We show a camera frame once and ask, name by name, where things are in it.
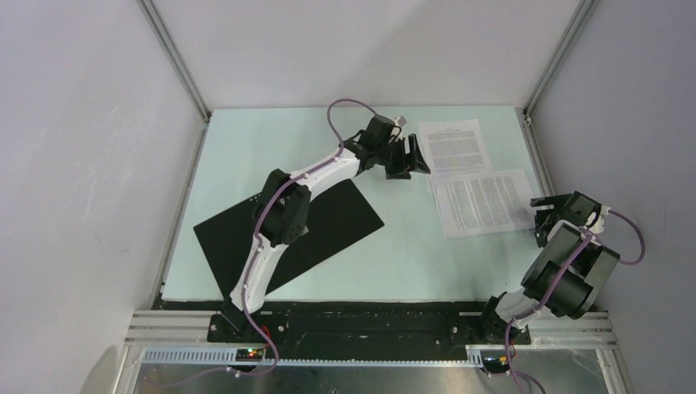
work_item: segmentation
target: white table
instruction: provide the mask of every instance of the white table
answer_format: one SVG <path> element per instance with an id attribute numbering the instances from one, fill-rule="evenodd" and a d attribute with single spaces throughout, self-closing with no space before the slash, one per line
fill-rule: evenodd
<path id="1" fill-rule="evenodd" d="M 513 107 L 375 108 L 420 121 L 478 118 L 493 170 L 521 168 L 540 195 Z M 336 108 L 344 139 L 364 129 L 363 108 Z M 326 157 L 337 141 L 325 108 L 216 110 L 208 128 L 162 298 L 221 300 L 193 227 L 261 190 L 268 173 Z M 448 240 L 425 178 L 387 181 L 375 167 L 354 179 L 385 226 L 269 294 L 268 300 L 484 300 L 519 288 L 539 253 L 531 231 Z"/>

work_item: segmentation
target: light blue tabletop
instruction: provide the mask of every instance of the light blue tabletop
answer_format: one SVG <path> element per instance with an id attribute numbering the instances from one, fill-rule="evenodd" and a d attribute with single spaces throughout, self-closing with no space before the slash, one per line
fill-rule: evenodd
<path id="1" fill-rule="evenodd" d="M 540 195 L 513 107 L 384 107 L 421 121 L 478 118 L 493 170 L 521 168 Z M 344 139 L 364 129 L 363 108 L 333 111 Z M 218 109 L 208 128 L 163 291 L 164 300 L 221 300 L 193 227 L 258 193 L 268 173 L 328 156 L 337 146 L 325 108 Z M 520 287 L 539 254 L 531 231 L 448 240 L 426 180 L 387 181 L 383 167 L 354 179 L 385 226 L 277 289 L 269 300 L 486 300 Z"/>

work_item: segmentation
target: white wall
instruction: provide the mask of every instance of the white wall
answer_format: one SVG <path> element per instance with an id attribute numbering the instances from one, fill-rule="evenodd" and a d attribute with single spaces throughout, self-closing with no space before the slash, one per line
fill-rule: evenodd
<path id="1" fill-rule="evenodd" d="M 201 123 L 133 0 L 0 2 L 0 53 L 0 392 L 78 392 L 151 291 Z"/>
<path id="2" fill-rule="evenodd" d="M 523 106 L 579 0 L 157 1 L 212 108 Z"/>
<path id="3" fill-rule="evenodd" d="M 602 293 L 638 392 L 693 392 L 696 2 L 600 2 L 533 115 L 557 191 L 634 218 L 648 254 Z M 629 227 L 606 243 L 638 253 Z"/>

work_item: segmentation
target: white paper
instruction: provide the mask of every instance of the white paper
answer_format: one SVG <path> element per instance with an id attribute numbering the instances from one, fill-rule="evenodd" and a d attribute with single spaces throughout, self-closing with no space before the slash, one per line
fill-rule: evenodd
<path id="1" fill-rule="evenodd" d="M 447 238 L 534 227 L 523 170 L 441 177 L 433 190 Z"/>
<path id="2" fill-rule="evenodd" d="M 421 122 L 419 140 L 431 171 L 428 192 L 439 177 L 492 171 L 478 119 Z"/>

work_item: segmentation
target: black mat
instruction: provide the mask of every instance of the black mat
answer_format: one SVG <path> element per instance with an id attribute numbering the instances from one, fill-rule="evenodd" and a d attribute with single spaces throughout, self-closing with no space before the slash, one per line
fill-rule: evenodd
<path id="1" fill-rule="evenodd" d="M 194 227 L 215 281 L 224 296 L 236 285 L 251 248 L 254 197 Z M 324 191 L 309 206 L 309 233 L 287 248 L 267 293 L 384 226 L 352 181 Z"/>

